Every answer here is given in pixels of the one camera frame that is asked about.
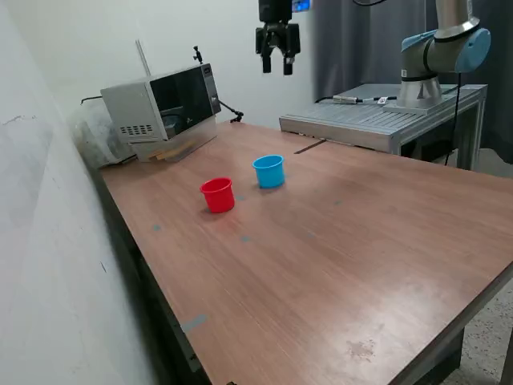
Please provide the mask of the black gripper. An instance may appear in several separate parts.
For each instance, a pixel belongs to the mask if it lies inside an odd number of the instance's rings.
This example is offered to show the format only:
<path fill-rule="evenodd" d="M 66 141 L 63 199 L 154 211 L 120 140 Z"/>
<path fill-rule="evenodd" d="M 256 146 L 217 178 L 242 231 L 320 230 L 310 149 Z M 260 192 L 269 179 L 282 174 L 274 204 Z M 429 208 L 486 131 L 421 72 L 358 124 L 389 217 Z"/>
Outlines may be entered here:
<path fill-rule="evenodd" d="M 293 74 L 296 55 L 301 52 L 300 30 L 298 24 L 288 24 L 292 19 L 291 0 L 259 0 L 259 19 L 264 24 L 256 28 L 256 53 L 261 57 L 262 71 L 268 74 L 272 70 L 271 54 L 273 46 L 283 45 L 284 75 Z"/>

